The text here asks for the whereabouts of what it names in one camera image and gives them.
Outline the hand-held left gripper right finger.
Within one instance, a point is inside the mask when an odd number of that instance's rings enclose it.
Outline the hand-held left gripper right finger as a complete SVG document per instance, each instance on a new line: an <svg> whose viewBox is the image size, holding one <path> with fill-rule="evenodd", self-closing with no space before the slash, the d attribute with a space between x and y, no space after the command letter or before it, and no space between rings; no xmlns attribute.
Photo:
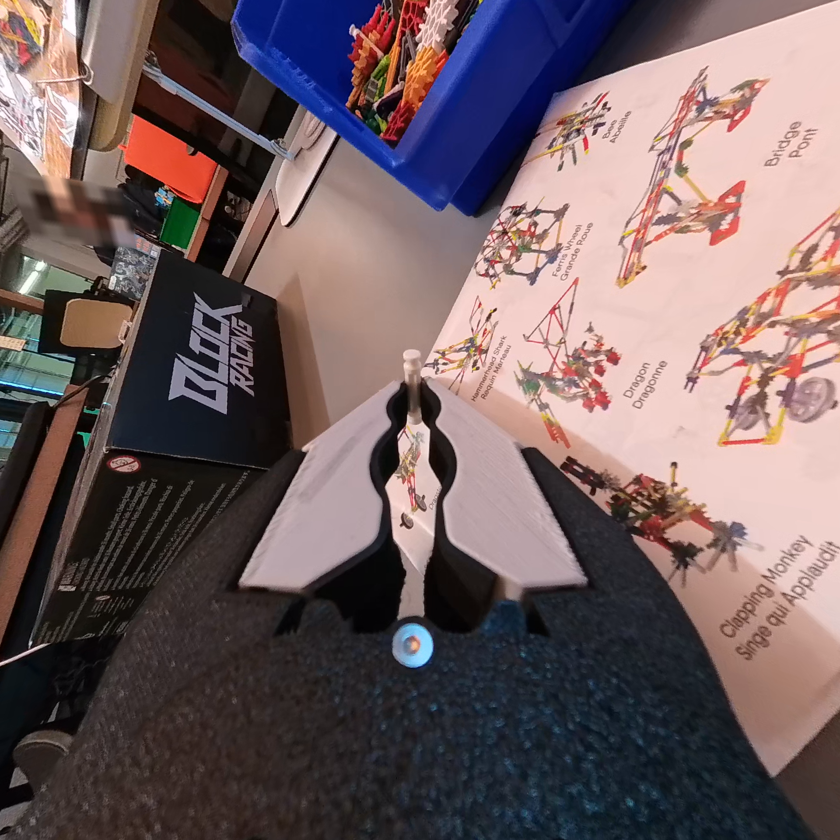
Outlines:
<svg viewBox="0 0 840 840"><path fill-rule="evenodd" d="M455 455L440 508L448 541L495 573L506 594L586 586L519 443L442 382L429 390L440 404L434 428Z"/></svg>

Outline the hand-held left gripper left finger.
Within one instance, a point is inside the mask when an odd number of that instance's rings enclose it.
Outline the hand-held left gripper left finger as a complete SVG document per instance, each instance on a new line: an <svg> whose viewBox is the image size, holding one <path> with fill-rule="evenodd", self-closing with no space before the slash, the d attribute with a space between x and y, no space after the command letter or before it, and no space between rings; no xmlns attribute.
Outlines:
<svg viewBox="0 0 840 840"><path fill-rule="evenodd" d="M394 381L315 437L239 579L239 588L314 592L380 534L384 503L371 476L392 429Z"/></svg>

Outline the grey toy rod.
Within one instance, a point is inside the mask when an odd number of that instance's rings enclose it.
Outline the grey toy rod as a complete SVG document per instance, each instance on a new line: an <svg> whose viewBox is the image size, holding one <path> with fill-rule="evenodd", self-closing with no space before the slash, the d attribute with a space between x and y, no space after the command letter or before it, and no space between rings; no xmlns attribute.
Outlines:
<svg viewBox="0 0 840 840"><path fill-rule="evenodd" d="M422 416L423 359L419 350L403 352L403 373L406 385L406 424L417 426Z"/></svg>

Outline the blue bin with white label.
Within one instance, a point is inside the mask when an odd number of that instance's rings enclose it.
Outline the blue bin with white label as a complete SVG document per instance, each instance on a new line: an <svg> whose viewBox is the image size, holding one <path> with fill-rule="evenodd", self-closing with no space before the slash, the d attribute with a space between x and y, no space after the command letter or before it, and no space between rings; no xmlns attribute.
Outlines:
<svg viewBox="0 0 840 840"><path fill-rule="evenodd" d="M240 57L342 140L441 211L476 214L529 140L552 95L580 75L627 1L484 2L395 144L348 108L351 25L379 6L397 35L404 2L243 1Z"/></svg>

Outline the pile of colourful toy pieces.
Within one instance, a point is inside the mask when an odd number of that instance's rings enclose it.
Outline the pile of colourful toy pieces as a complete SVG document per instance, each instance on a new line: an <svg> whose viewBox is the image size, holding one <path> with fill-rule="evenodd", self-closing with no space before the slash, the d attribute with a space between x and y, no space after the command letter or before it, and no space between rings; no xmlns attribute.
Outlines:
<svg viewBox="0 0 840 840"><path fill-rule="evenodd" d="M481 5L379 2L366 23L350 26L351 91L345 108L394 149Z"/></svg>

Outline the black toy box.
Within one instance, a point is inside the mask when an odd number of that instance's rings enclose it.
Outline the black toy box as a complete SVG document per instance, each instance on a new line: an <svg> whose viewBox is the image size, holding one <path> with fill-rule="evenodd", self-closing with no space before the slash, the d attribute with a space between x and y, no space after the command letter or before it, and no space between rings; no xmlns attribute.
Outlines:
<svg viewBox="0 0 840 840"><path fill-rule="evenodd" d="M81 462L30 636L123 634L177 556L290 448L277 302L163 252Z"/></svg>

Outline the toy instruction sheet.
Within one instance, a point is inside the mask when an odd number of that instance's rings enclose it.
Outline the toy instruction sheet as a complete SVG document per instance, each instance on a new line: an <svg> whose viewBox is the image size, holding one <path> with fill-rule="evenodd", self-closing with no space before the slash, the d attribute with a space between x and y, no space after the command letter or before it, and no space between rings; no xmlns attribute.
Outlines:
<svg viewBox="0 0 840 840"><path fill-rule="evenodd" d="M667 580L779 774L838 713L838 2L557 93L426 372Z"/></svg>

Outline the beige chair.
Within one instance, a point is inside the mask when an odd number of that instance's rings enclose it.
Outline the beige chair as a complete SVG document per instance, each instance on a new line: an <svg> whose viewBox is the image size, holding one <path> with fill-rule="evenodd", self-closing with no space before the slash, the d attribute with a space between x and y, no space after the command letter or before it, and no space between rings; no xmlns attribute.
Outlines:
<svg viewBox="0 0 840 840"><path fill-rule="evenodd" d="M59 343L73 351L111 351L122 348L129 335L133 308L100 297L68 300L59 330Z"/></svg>

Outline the orange bag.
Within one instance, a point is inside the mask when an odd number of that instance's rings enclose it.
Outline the orange bag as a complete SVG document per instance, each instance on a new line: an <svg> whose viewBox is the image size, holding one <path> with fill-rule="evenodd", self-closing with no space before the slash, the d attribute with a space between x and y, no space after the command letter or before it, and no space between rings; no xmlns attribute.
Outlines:
<svg viewBox="0 0 840 840"><path fill-rule="evenodd" d="M134 115L120 149L126 166L158 180L183 201L205 201L217 164L186 142Z"/></svg>

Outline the white picture poster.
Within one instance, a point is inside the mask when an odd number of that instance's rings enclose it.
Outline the white picture poster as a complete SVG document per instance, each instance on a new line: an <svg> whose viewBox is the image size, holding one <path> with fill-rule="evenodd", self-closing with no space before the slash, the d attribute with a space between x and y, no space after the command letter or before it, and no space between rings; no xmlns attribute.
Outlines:
<svg viewBox="0 0 840 840"><path fill-rule="evenodd" d="M42 175L71 175L81 31L78 2L1 2L2 133Z"/></svg>

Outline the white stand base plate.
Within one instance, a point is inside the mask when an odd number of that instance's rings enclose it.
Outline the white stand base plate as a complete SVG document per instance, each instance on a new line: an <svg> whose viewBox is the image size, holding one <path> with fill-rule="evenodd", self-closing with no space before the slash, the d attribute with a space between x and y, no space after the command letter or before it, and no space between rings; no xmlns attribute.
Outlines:
<svg viewBox="0 0 840 840"><path fill-rule="evenodd" d="M280 224L288 228L316 185L339 135L302 106L298 106L283 138L289 157L282 160L272 187Z"/></svg>

